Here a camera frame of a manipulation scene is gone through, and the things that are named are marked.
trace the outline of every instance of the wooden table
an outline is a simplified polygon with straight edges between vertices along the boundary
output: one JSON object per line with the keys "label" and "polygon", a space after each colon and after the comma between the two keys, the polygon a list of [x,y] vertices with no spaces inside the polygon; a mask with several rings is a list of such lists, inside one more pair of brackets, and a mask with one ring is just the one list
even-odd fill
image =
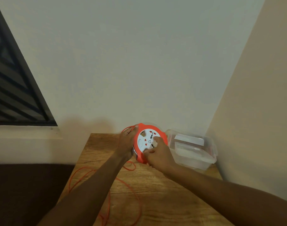
{"label": "wooden table", "polygon": [[[119,140],[118,134],[91,134],[72,174],[81,167],[98,169],[113,153]],[[137,225],[232,225],[221,214],[177,183],[164,177],[159,171],[138,163],[135,171],[122,168],[118,178],[129,184],[142,202],[142,216]],[[73,185],[88,170],[79,171],[72,179]],[[222,179],[218,169],[212,165],[205,174]],[[68,182],[59,201],[68,193]],[[111,187],[110,217],[107,225],[131,225],[137,218],[139,203],[134,194],[119,181]],[[97,218],[94,225],[100,225]]]}

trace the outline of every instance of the person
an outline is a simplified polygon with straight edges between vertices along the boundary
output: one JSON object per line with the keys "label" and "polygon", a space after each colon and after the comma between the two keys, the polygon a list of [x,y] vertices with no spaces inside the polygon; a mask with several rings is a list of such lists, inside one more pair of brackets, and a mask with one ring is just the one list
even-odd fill
{"label": "person", "polygon": [[[138,128],[120,134],[113,155],[89,179],[64,197],[38,226],[92,226],[114,179],[132,157],[133,138]],[[146,149],[150,166],[204,200],[234,225],[287,225],[287,201],[247,186],[222,181],[175,163],[161,137],[157,147]]]}

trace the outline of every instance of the forearm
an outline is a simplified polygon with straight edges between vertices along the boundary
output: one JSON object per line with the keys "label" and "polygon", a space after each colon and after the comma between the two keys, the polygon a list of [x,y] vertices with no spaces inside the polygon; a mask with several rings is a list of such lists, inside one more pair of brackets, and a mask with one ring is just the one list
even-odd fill
{"label": "forearm", "polygon": [[38,226],[92,226],[125,157],[114,153],[88,180],[59,202]]}
{"label": "forearm", "polygon": [[167,177],[190,190],[235,225],[287,225],[287,201],[177,165]]}

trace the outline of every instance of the wooden tabletop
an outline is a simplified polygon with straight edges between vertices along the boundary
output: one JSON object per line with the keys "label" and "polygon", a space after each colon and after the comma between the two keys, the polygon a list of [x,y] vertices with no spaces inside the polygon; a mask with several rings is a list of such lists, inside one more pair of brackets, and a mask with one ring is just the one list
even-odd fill
{"label": "wooden tabletop", "polygon": [[[81,167],[98,169],[111,156],[113,150],[118,145],[118,140],[118,134],[92,133],[72,174]],[[122,168],[117,177],[134,189],[142,203],[142,216],[137,225],[232,225],[196,195],[165,178],[159,171],[138,163],[134,158],[131,161],[136,164],[136,170],[127,171]],[[88,171],[84,169],[77,172],[71,181],[71,185],[77,182]],[[222,179],[214,164],[204,173]],[[83,180],[86,180],[91,175],[92,173],[87,175]],[[139,203],[132,191],[117,180],[114,181],[110,191],[110,217],[107,225],[128,226],[134,223],[139,213]],[[67,194],[68,182],[59,201]],[[101,212],[106,209],[105,206],[106,204],[103,205]],[[97,218],[94,225],[100,224],[100,219]]]}

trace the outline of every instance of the plastic container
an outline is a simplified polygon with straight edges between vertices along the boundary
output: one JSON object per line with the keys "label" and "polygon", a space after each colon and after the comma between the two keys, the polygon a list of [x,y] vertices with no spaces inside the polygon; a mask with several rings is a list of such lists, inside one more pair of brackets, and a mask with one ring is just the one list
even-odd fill
{"label": "plastic container", "polygon": [[168,146],[176,163],[192,169],[206,170],[217,161],[217,147],[209,137],[184,135],[173,130],[166,131]]}

